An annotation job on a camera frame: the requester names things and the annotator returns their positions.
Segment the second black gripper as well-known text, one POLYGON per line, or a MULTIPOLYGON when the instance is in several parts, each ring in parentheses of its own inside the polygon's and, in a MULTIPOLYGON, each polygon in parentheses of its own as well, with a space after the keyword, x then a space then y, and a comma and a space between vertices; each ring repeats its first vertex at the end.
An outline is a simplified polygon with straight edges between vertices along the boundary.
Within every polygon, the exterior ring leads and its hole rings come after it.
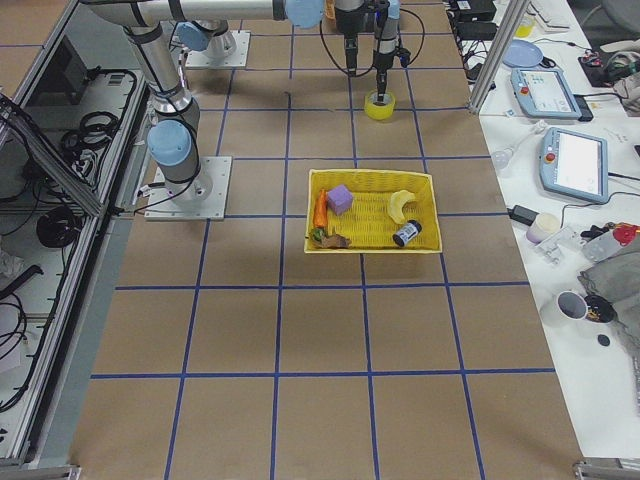
MULTIPOLYGON (((344 39, 345 72, 356 74, 358 68, 358 39, 344 39)), ((396 38, 383 37, 374 40, 373 67, 377 74, 385 74, 392 66, 395 58, 396 38)))

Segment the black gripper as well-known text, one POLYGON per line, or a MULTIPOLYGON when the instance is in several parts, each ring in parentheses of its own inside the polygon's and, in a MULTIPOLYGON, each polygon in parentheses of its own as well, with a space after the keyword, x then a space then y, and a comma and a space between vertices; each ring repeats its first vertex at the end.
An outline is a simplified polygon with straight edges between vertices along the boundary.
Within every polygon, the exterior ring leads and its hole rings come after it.
POLYGON ((336 0, 334 2, 336 29, 342 35, 357 35, 364 18, 363 0, 336 0))

